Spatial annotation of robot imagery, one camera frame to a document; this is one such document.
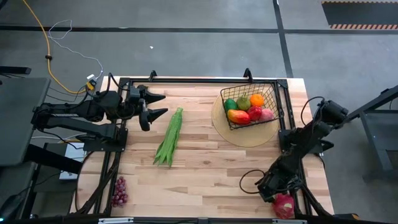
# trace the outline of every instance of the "table leg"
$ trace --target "table leg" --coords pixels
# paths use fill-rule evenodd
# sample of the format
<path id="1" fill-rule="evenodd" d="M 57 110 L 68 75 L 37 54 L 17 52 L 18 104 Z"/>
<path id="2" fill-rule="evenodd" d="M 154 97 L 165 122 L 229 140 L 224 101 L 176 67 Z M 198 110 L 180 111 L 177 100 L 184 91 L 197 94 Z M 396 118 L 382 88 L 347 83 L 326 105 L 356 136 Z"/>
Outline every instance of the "table leg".
<path id="1" fill-rule="evenodd" d="M 44 166 L 54 167 L 74 174 L 79 173 L 81 162 L 54 152 L 47 151 L 41 147 L 30 144 L 27 148 L 25 161 L 32 161 Z"/>

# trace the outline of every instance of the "concrete floor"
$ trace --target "concrete floor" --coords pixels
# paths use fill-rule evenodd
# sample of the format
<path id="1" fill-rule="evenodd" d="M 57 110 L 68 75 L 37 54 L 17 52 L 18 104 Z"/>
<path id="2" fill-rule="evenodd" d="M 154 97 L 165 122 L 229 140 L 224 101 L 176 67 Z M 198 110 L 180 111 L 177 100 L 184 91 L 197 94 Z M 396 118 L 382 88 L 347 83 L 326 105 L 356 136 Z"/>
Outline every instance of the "concrete floor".
<path id="1" fill-rule="evenodd" d="M 36 0 L 29 1 L 45 26 L 72 19 L 74 26 L 276 28 L 272 0 Z M 318 0 L 279 0 L 285 29 L 328 29 Z M 22 1 L 9 1 L 0 25 L 36 26 Z M 308 97 L 324 96 L 354 110 L 397 85 L 396 35 L 286 35 L 295 78 L 304 78 Z M 286 77 L 278 34 L 89 33 L 71 32 L 62 44 L 97 57 L 114 75 L 240 77 L 246 67 L 256 77 Z M 100 68 L 92 60 L 51 43 L 52 70 L 77 90 Z M 0 64 L 32 68 L 31 77 L 48 77 L 41 32 L 0 31 Z M 61 90 L 52 82 L 52 87 Z M 52 90 L 52 96 L 65 98 Z M 398 108 L 398 102 L 392 104 Z M 316 103 L 311 103 L 315 111 Z M 61 136 L 73 132 L 56 129 Z M 336 213 L 364 220 L 398 222 L 397 183 L 365 183 L 362 175 L 378 168 L 362 124 L 354 120 L 327 137 L 326 174 Z M 42 145 L 43 140 L 34 140 Z M 54 194 L 44 203 L 51 203 Z M 54 206 L 40 214 L 63 214 Z"/>

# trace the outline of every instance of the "green vegetable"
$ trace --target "green vegetable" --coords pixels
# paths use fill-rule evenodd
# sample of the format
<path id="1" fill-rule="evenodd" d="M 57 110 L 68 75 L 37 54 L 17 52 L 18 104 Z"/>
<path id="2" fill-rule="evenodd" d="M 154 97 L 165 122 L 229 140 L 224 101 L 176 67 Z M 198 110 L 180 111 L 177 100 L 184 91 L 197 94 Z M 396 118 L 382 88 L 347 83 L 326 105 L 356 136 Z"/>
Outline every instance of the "green vegetable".
<path id="1" fill-rule="evenodd" d="M 228 110 L 237 110 L 238 106 L 236 105 L 235 101 L 233 99 L 227 99 L 224 103 L 225 110 L 228 112 Z"/>
<path id="2" fill-rule="evenodd" d="M 244 95 L 240 96 L 238 98 L 238 100 L 236 100 L 236 104 L 238 105 L 238 108 L 240 110 L 244 110 L 244 111 L 247 111 L 251 106 L 250 100 L 247 97 L 245 97 Z"/>
<path id="3" fill-rule="evenodd" d="M 155 161 L 158 165 L 167 161 L 169 167 L 173 164 L 173 156 L 175 148 L 177 147 L 178 138 L 180 137 L 180 129 L 182 125 L 182 108 L 177 108 L 177 112 L 173 114 L 169 126 L 166 131 L 163 142 L 157 148 Z"/>

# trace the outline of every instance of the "orange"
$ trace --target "orange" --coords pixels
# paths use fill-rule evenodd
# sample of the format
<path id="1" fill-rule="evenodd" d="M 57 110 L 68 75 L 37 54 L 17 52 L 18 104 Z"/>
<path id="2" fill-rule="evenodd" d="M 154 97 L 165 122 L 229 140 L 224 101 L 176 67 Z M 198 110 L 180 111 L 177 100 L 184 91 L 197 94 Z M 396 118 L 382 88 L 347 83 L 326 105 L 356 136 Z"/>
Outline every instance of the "orange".
<path id="1" fill-rule="evenodd" d="M 264 97 L 260 94 L 254 94 L 250 97 L 250 104 L 252 106 L 262 106 L 264 105 Z"/>

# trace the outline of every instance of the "toy fruit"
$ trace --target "toy fruit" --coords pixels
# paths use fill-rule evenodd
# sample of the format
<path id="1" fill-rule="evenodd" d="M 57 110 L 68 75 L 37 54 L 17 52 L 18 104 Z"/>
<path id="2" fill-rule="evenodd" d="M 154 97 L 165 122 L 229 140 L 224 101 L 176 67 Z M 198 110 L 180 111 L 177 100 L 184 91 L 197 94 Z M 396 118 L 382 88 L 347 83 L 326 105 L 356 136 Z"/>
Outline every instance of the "toy fruit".
<path id="1" fill-rule="evenodd" d="M 236 104 L 240 110 L 247 111 L 250 108 L 250 101 L 247 97 L 241 96 L 236 100 Z"/>
<path id="2" fill-rule="evenodd" d="M 250 116 L 244 111 L 228 110 L 228 119 L 236 124 L 250 123 Z"/>
<path id="3" fill-rule="evenodd" d="M 259 121 L 270 121 L 274 119 L 274 113 L 270 109 L 262 109 Z"/>
<path id="4" fill-rule="evenodd" d="M 260 119 L 262 114 L 261 107 L 259 106 L 252 106 L 248 109 L 248 115 L 250 116 L 250 120 L 257 121 Z"/>
<path id="5" fill-rule="evenodd" d="M 227 100 L 225 101 L 225 103 L 224 103 L 224 107 L 225 107 L 225 110 L 226 110 L 227 112 L 228 112 L 228 110 L 237 110 L 237 109 L 238 109 L 237 104 L 236 104 L 235 101 L 232 100 L 232 99 L 227 99 Z"/>
<path id="6" fill-rule="evenodd" d="M 272 203 L 272 209 L 278 218 L 292 218 L 294 215 L 294 200 L 292 196 L 289 194 L 277 194 L 274 203 Z"/>
<path id="7" fill-rule="evenodd" d="M 260 94 L 254 94 L 250 97 L 250 104 L 252 106 L 262 106 L 264 105 L 264 97 Z"/>

